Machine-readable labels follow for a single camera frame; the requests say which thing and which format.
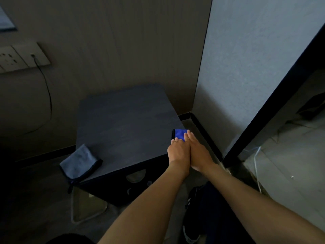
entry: microfiber towel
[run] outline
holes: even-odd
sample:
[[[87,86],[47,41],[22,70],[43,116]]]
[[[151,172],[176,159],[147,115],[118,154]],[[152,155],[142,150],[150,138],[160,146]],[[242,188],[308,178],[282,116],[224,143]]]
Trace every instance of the microfiber towel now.
[[[177,137],[184,141],[184,133],[186,133],[186,132],[187,132],[187,129],[174,129],[173,134],[172,134],[172,136],[173,136],[172,139]]]
[[[85,144],[81,145],[74,153],[63,160],[60,166],[65,175],[76,179],[89,171],[98,159],[91,154]]]

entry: hand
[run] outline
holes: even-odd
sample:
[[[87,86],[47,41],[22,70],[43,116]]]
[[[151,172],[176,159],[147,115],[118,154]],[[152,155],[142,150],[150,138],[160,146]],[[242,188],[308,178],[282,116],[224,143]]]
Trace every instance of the hand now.
[[[189,174],[190,167],[190,145],[182,139],[172,139],[171,145],[167,149],[169,158],[169,168],[175,169],[184,175]]]
[[[191,146],[191,166],[193,169],[202,173],[209,165],[214,164],[208,150],[200,144],[191,131],[187,130],[184,139],[185,143],[189,143]]]

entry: white cable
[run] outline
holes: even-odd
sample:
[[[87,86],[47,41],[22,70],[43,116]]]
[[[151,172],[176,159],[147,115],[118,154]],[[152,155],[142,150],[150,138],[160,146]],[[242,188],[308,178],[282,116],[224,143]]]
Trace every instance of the white cable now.
[[[260,187],[260,182],[258,180],[257,166],[256,166],[256,156],[258,155],[260,150],[261,150],[261,147],[258,148],[257,152],[254,155],[254,164],[255,164],[255,173],[256,173],[256,180],[257,180],[258,189],[260,190],[260,193],[262,193],[262,190],[261,190],[261,187]]]

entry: electrical outlet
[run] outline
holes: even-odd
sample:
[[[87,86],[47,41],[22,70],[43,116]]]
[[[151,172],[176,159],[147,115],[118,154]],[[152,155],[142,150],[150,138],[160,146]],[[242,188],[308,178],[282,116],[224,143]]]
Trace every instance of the electrical outlet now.
[[[36,67],[34,58],[31,56],[31,54],[35,55],[36,62],[39,66],[51,64],[36,42],[13,45],[12,47],[17,51],[17,53],[22,57],[22,59],[30,68]]]
[[[5,72],[28,68],[28,65],[11,46],[0,48],[0,66]]]

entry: white wall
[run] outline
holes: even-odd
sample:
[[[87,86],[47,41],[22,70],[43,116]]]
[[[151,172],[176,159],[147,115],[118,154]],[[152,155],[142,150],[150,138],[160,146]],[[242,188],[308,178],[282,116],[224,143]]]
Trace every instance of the white wall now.
[[[17,31],[0,46],[34,41],[52,62],[42,75],[0,75],[0,149],[15,160],[75,144],[79,101],[147,83],[177,113],[192,110],[211,0],[0,0]]]
[[[225,156],[325,22],[325,0],[213,0],[193,113]]]

